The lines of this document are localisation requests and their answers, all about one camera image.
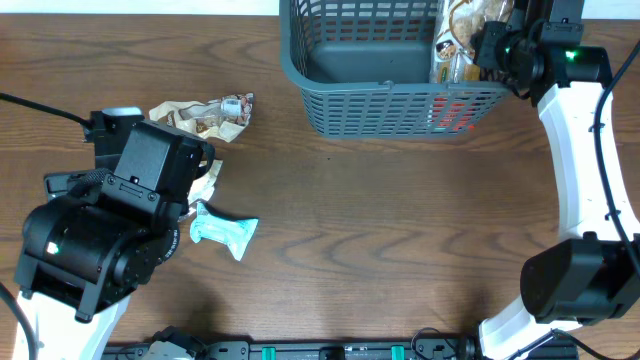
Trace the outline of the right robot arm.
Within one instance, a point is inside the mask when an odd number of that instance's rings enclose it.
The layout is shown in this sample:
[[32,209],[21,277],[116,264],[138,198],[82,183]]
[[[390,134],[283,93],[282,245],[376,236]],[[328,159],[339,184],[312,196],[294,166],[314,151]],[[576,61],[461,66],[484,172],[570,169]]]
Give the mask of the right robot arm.
[[502,72],[537,110],[559,200],[558,243],[524,263],[518,297],[480,323],[480,359],[524,359],[639,298],[639,222],[611,119],[621,75],[605,49],[582,44],[582,11],[580,1],[518,1],[471,39],[474,63]]

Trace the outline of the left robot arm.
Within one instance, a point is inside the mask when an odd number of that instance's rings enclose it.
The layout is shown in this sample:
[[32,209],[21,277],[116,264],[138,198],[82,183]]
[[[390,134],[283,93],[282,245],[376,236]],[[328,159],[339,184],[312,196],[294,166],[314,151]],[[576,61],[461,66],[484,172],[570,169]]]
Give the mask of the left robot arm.
[[27,216],[8,303],[16,359],[98,359],[128,307],[180,242],[193,183],[215,149],[136,108],[82,123],[91,170],[45,177],[47,200]]

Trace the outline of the orange biscuit package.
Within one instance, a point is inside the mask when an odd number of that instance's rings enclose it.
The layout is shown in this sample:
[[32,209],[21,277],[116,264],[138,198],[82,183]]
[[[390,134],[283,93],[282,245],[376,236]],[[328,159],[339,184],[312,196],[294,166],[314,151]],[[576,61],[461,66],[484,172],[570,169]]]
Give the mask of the orange biscuit package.
[[434,115],[440,117],[438,133],[455,134],[473,128],[471,121],[478,105],[472,99],[478,91],[471,86],[479,82],[480,73],[481,69],[455,45],[434,51],[429,82],[445,87],[435,98]]

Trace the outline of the dark grey plastic basket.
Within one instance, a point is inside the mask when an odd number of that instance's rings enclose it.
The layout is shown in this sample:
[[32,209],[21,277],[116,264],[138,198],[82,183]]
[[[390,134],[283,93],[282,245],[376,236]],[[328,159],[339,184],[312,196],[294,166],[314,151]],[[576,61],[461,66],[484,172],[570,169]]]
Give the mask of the dark grey plastic basket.
[[[308,122],[328,138],[453,137],[436,131],[429,82],[437,2],[280,0],[280,61]],[[507,95],[471,86],[473,127]]]

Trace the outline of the cream snack bag with barcode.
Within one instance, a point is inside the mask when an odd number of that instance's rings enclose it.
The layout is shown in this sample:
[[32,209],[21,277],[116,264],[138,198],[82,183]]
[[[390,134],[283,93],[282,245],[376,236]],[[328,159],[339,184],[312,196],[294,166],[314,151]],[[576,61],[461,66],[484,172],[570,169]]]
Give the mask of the cream snack bag with barcode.
[[205,140],[216,138],[230,143],[250,124],[253,105],[253,93],[208,102],[165,101],[149,111],[149,118]]

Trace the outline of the cream Pantree snack bag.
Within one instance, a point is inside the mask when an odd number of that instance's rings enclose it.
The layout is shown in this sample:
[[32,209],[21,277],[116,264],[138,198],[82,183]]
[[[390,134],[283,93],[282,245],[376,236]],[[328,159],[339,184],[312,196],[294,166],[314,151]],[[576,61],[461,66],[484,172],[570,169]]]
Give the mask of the cream Pantree snack bag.
[[513,0],[439,0],[430,82],[480,81],[483,70],[473,64],[471,39],[487,21],[506,23],[513,5]]

